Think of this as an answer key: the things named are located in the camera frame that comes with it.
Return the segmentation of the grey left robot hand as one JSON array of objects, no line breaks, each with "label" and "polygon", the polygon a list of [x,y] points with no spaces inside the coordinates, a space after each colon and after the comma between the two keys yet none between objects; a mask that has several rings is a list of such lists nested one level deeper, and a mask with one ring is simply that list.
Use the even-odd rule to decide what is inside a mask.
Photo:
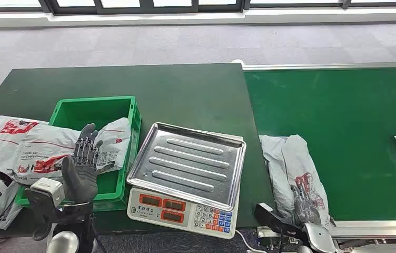
[{"label": "grey left robot hand", "polygon": [[71,202],[91,202],[97,195],[97,158],[102,141],[96,141],[95,123],[87,124],[75,143],[73,154],[62,160],[63,187]]}]

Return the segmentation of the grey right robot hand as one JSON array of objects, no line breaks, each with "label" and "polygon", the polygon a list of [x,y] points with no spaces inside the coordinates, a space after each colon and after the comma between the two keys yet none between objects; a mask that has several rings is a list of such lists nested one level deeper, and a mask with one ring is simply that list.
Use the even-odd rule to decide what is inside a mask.
[{"label": "grey right robot hand", "polygon": [[294,199],[294,219],[297,225],[304,223],[321,224],[320,214],[303,186],[291,185]]}]

